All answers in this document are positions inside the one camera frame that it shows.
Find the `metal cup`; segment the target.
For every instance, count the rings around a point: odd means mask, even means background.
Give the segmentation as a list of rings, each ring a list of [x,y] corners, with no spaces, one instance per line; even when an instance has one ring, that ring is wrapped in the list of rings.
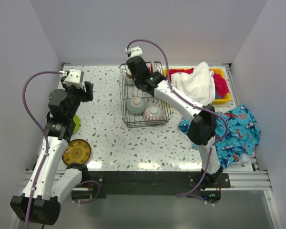
[[[128,85],[134,85],[134,80],[129,69],[126,69],[126,82]]]

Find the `red and blue plate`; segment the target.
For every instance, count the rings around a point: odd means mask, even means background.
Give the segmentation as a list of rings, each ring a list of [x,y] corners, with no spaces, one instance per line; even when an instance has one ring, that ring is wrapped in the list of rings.
[[[150,72],[151,73],[154,73],[156,71],[156,67],[154,65],[154,62],[153,61],[150,61]]]

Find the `light blue bowl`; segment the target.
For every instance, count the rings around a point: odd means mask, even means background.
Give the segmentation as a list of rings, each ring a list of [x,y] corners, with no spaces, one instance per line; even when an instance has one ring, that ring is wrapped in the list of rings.
[[[133,96],[127,102],[127,110],[134,115],[142,114],[147,108],[146,102],[143,98],[139,96]]]

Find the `wire dish rack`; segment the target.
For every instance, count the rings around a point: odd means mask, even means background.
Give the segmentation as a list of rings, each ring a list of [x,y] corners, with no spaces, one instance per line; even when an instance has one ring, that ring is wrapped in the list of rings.
[[[128,66],[123,63],[120,65],[120,101],[121,101],[121,113],[122,120],[128,128],[135,127],[148,127],[148,126],[163,126],[167,124],[171,117],[171,107],[168,103],[163,100],[153,97],[147,92],[143,92],[137,88],[134,84],[127,83],[127,72]],[[132,114],[127,109],[127,103],[133,96],[139,96],[143,98],[147,106],[156,105],[163,110],[163,119],[159,121],[146,121],[143,114]]]

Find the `blue patterned bowl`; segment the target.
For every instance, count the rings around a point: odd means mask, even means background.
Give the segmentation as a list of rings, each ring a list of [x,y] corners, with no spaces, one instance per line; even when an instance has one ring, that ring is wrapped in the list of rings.
[[[143,118],[148,125],[160,125],[164,119],[163,110],[156,105],[151,105],[144,111]]]

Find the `yellow patterned plate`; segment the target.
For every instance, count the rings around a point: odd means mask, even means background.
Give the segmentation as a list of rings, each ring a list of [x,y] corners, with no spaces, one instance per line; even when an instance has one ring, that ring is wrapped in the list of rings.
[[[85,164],[91,156],[92,150],[90,144],[83,139],[70,141],[64,153],[62,160],[67,166],[71,164]]]

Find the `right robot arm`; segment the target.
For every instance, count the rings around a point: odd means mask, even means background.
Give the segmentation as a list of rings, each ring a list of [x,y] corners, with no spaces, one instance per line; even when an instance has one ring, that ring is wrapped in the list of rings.
[[[181,113],[190,123],[188,138],[196,145],[202,160],[203,183],[214,187],[220,181],[223,168],[215,149],[216,115],[211,104],[206,106],[191,100],[169,84],[169,78],[159,72],[151,73],[140,56],[126,61],[135,85],[143,92],[156,97]]]

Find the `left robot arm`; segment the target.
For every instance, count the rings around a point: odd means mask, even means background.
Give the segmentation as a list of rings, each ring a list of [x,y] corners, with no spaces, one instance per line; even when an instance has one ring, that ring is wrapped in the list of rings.
[[[86,165],[72,163],[57,182],[54,177],[75,129],[74,116],[82,102],[93,100],[93,84],[81,88],[64,85],[49,95],[49,112],[44,128],[45,138],[34,171],[20,196],[13,196],[10,206],[25,223],[53,225],[60,214],[61,204],[77,185],[89,183]]]

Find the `white towel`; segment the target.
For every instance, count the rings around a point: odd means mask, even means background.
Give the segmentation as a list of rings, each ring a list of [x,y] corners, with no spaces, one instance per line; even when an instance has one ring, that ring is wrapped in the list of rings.
[[[192,100],[208,105],[215,100],[214,72],[206,62],[199,63],[191,73],[169,70],[173,87]]]

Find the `red cloth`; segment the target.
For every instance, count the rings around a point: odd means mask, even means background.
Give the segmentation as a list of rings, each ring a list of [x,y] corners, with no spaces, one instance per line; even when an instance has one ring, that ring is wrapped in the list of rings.
[[[194,71],[194,68],[171,68],[169,69],[170,75],[174,73],[188,73],[191,74]],[[224,77],[224,73],[219,68],[211,68],[211,71],[214,72],[213,78],[215,83],[215,99],[225,99],[229,94],[229,87]]]

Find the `yellow plastic bin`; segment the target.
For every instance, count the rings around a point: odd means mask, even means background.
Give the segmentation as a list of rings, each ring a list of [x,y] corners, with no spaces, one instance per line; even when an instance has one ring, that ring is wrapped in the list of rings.
[[[230,93],[227,95],[227,97],[225,98],[225,99],[215,99],[214,100],[214,102],[213,102],[213,104],[225,104],[225,103],[227,103],[227,102],[229,102],[231,100],[231,97],[230,97]]]

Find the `blue patterned cloth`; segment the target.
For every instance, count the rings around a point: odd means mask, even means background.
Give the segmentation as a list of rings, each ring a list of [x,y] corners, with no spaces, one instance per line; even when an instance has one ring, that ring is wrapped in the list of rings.
[[[242,104],[225,113],[218,112],[225,119],[228,128],[217,118],[215,137],[218,139],[227,132],[222,141],[216,144],[216,152],[223,168],[241,165],[250,160],[254,149],[259,145],[261,131],[249,108]]]

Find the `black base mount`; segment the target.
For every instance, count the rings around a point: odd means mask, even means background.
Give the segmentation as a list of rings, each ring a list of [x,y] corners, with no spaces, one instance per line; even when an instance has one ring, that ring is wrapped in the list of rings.
[[[96,184],[77,185],[71,192],[73,200],[89,200],[93,197],[106,198],[107,195],[169,195],[191,192],[196,196],[202,190],[212,188],[203,194],[206,200],[219,200],[221,189],[230,188],[227,173],[221,173],[216,178],[202,172],[133,172],[133,171],[90,171],[86,180],[94,180],[100,185],[100,194]]]

